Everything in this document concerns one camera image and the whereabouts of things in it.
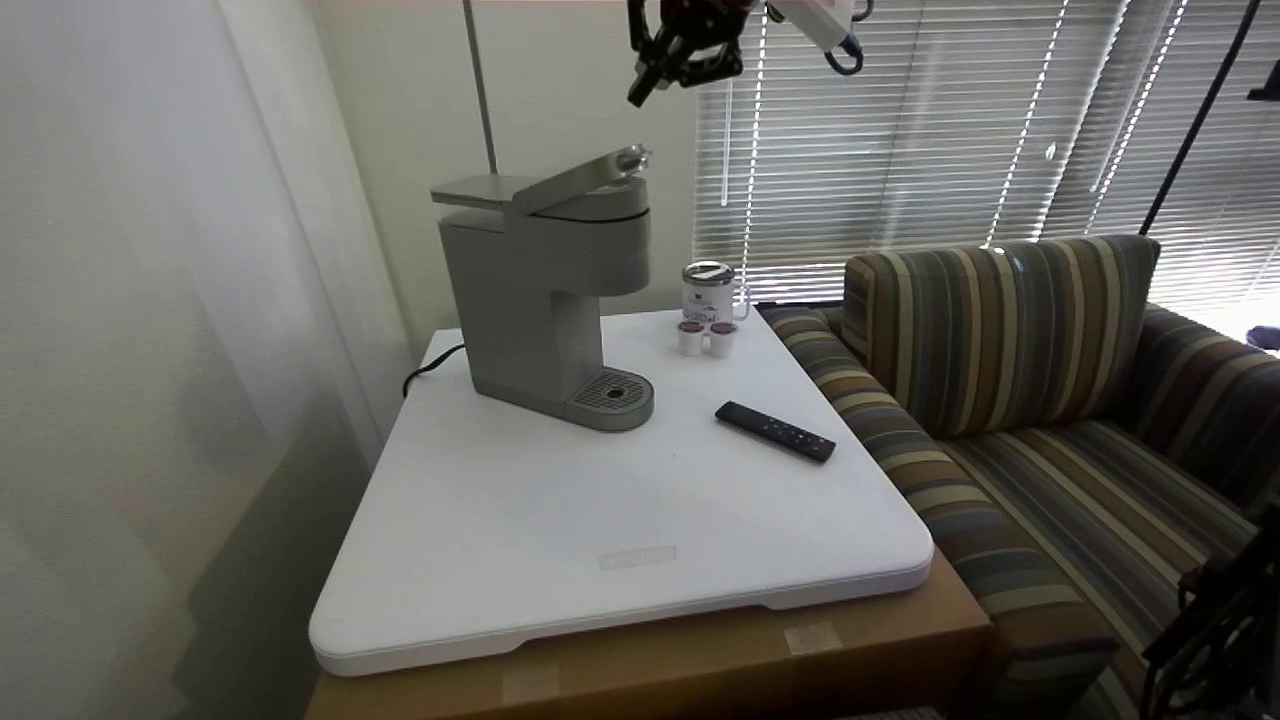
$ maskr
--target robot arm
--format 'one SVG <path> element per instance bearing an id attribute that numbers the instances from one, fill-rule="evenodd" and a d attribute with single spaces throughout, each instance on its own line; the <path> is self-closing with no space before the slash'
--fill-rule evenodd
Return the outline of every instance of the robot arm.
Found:
<path id="1" fill-rule="evenodd" d="M 664 83 L 713 83 L 741 77 L 741 34 L 755 0 L 660 0 L 660 34 L 649 37 L 643 0 L 629 0 L 638 83 L 629 99 L 639 110 L 654 88 Z M 863 48 L 851 37 L 851 23 L 869 21 L 875 0 L 770 0 L 773 21 L 792 21 L 842 77 L 863 68 Z"/>

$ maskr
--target window blinds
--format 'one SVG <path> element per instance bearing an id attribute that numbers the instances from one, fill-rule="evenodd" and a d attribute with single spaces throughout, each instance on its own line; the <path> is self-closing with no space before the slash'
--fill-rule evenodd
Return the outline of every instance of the window blinds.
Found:
<path id="1" fill-rule="evenodd" d="M 797 27 L 755 15 L 744 34 L 747 73 L 703 92 L 699 254 L 736 259 L 755 297 L 797 301 L 842 297 L 842 265 L 856 247 L 1135 232 L 1242 7 L 888 0 L 860 23 L 869 68 L 856 79 L 832 77 Z M 1276 11 L 1262 11 L 1256 37 L 1280 37 Z M 1245 48 L 1205 149 L 1196 144 L 1169 197 L 1158 223 L 1169 244 L 1159 288 L 1180 283 L 1192 258 L 1208 254 L 1183 232 L 1205 222 L 1192 197 L 1211 185 L 1208 164 L 1242 149 L 1248 158 L 1262 128 L 1276 128 L 1276 105 L 1227 110 L 1237 83 L 1269 77 L 1251 73 L 1269 62 L 1276 48 Z M 1237 181 L 1251 191 L 1276 188 L 1265 185 L 1280 175 L 1271 168 Z M 1256 241 L 1242 244 L 1242 259 L 1251 259 L 1256 283 L 1280 283 L 1280 259 L 1262 276 L 1262 258 L 1276 258 L 1276 223 L 1251 223 L 1271 238 L 1245 232 Z"/>

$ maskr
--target power cord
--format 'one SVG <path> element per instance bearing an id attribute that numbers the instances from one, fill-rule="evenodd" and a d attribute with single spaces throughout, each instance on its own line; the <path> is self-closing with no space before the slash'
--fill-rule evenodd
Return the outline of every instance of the power cord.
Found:
<path id="1" fill-rule="evenodd" d="M 401 384 L 401 397 L 409 397 L 409 384 L 436 373 L 453 354 L 460 354 L 469 344 L 453 344 L 450 354 L 440 354 L 436 359 L 429 359 L 424 370 L 409 373 L 406 384 Z"/>

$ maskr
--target gray coffee maker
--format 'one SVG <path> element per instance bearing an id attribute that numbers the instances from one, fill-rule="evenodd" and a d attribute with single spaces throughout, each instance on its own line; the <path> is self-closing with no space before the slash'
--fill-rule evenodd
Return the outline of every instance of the gray coffee maker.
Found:
<path id="1" fill-rule="evenodd" d="M 482 175 L 433 191 L 482 397 L 595 433 L 654 415 L 654 384 L 603 364 L 602 297 L 649 283 L 643 149 L 550 181 Z"/>

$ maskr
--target white wall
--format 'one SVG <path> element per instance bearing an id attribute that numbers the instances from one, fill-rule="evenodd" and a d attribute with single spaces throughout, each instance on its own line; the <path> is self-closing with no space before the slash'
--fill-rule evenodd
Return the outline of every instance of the white wall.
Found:
<path id="1" fill-rule="evenodd" d="M 262 95 L 265 46 L 295 92 Z M 304 621 L 389 424 L 363 384 L 409 359 L 352 282 L 377 244 L 308 46 L 304 4 L 0 4 L 0 718 L 308 698 Z M 308 188 L 287 117 L 332 144 Z"/>
<path id="2" fill-rule="evenodd" d="M 483 175 L 460 0 L 318 0 L 369 200 L 417 344 L 453 323 L 440 208 L 429 188 Z M 654 149 L 654 288 L 612 308 L 677 306 L 694 254 L 697 92 L 629 105 L 638 55 L 622 0 L 477 0 L 500 171 L 561 171 Z"/>

